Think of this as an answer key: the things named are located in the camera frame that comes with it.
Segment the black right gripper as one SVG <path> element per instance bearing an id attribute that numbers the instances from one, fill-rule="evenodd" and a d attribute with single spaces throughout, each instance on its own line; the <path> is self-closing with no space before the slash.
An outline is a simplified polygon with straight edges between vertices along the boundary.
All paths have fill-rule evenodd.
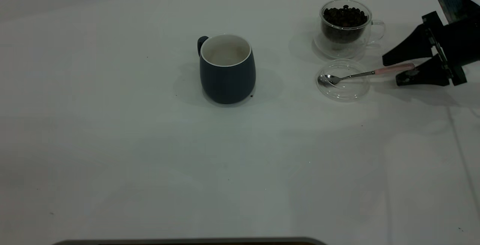
<path id="1" fill-rule="evenodd" d="M 409 60 L 431 58 L 414 69 L 396 75 L 398 86 L 465 84 L 467 78 L 462 67 L 479 61 L 479 11 L 445 26 L 436 12 L 422 19 L 423 24 L 382 56 L 382 64 L 392 66 Z"/>

